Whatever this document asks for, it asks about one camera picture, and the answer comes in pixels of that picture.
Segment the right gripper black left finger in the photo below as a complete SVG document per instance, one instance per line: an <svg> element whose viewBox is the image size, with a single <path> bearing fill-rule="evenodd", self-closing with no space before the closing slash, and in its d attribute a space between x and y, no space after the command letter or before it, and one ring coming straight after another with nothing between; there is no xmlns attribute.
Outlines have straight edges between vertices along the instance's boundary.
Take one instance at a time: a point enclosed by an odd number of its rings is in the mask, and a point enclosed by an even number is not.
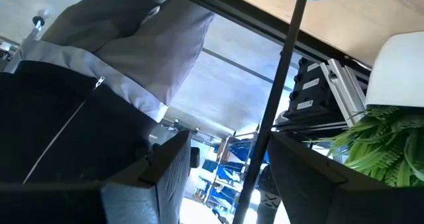
<svg viewBox="0 0 424 224"><path fill-rule="evenodd" d="M104 181L0 184L0 224L178 224L190 132Z"/></svg>

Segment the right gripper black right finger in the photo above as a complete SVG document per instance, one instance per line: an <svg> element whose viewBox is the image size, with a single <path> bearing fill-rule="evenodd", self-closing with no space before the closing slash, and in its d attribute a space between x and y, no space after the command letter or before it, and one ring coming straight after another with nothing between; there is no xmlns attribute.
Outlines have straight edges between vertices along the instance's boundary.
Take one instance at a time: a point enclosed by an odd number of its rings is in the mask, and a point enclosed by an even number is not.
<svg viewBox="0 0 424 224"><path fill-rule="evenodd" d="M270 169L291 224L424 224L424 188L392 188L272 133Z"/></svg>

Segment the black candlestick holder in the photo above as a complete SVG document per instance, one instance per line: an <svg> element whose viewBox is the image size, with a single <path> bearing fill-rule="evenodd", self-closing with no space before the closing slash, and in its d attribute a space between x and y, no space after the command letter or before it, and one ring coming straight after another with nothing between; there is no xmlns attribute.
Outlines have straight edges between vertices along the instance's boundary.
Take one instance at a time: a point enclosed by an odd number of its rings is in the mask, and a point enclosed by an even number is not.
<svg viewBox="0 0 424 224"><path fill-rule="evenodd" d="M250 161L250 166L247 170L246 178L243 184L243 189L238 200L238 208L233 219L233 224L243 224L246 212L250 205L251 194L256 185L260 167L266 153L271 127L278 110L278 105L281 99L282 90L286 81L289 64L291 62L293 50L295 48L295 42L297 41L297 36L307 1L308 0L296 0L295 2L288 35L286 36L286 40L284 42L281 58L278 63L278 68L276 70L276 75L272 84L272 89L270 91L270 96L268 98L268 103L260 126L258 138L256 139L253 156Z"/></svg>

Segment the rack with blue bins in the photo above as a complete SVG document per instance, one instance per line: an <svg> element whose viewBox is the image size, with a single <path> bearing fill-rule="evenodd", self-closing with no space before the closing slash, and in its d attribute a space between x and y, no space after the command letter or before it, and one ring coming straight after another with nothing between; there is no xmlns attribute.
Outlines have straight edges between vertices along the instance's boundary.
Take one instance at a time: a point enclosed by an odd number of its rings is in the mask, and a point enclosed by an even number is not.
<svg viewBox="0 0 424 224"><path fill-rule="evenodd" d="M193 196L222 223L233 221L257 136L257 131L228 136L209 149L201 165Z"/></svg>

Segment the black box with white labels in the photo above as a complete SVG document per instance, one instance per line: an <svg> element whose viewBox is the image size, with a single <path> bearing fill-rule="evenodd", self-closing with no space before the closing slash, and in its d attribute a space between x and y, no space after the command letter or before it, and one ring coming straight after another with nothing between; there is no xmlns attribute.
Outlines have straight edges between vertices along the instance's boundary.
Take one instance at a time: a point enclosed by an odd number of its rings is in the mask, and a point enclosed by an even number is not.
<svg viewBox="0 0 424 224"><path fill-rule="evenodd" d="M343 115L319 64L306 58L298 62L288 110L282 116L294 123L318 125L343 121Z"/></svg>

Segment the person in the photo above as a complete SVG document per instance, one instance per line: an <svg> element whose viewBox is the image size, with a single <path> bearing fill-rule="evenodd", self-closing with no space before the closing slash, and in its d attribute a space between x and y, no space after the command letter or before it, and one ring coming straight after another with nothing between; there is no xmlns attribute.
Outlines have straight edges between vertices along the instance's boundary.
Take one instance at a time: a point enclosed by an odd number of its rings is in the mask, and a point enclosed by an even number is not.
<svg viewBox="0 0 424 224"><path fill-rule="evenodd" d="M0 73L0 182L104 180L149 151L214 12L190 0L81 0Z"/></svg>

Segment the green fern in white pot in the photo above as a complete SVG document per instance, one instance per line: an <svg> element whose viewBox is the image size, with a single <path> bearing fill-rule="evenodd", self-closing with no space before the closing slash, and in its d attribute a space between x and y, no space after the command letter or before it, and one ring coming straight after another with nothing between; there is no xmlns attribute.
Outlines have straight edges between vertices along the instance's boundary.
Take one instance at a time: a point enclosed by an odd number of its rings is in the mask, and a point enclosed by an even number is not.
<svg viewBox="0 0 424 224"><path fill-rule="evenodd" d="M372 67L361 120L329 154L391 187L424 188L424 31L390 37Z"/></svg>

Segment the silver aluminium bracket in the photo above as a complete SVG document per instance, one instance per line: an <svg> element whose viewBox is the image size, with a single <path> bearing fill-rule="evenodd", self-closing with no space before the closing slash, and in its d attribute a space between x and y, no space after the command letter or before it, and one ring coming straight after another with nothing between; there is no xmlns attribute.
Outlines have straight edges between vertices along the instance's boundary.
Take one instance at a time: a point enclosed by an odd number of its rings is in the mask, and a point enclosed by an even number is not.
<svg viewBox="0 0 424 224"><path fill-rule="evenodd" d="M354 70L330 59L320 64L324 77L348 127L359 122L366 109L365 94Z"/></svg>

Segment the black aluminium rig frame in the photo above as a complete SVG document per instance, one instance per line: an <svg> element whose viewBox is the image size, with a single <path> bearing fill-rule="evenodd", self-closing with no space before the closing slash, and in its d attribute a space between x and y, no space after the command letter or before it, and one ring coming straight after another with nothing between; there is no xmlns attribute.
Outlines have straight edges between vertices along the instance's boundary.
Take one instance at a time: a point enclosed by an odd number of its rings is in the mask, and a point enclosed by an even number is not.
<svg viewBox="0 0 424 224"><path fill-rule="evenodd" d="M289 30L289 24L270 13L243 0L190 0L225 17L266 38L283 44ZM325 62L331 58L351 67L357 74L370 75L370 70L349 58L345 53L321 42L320 40L299 32L294 51L313 62Z"/></svg>

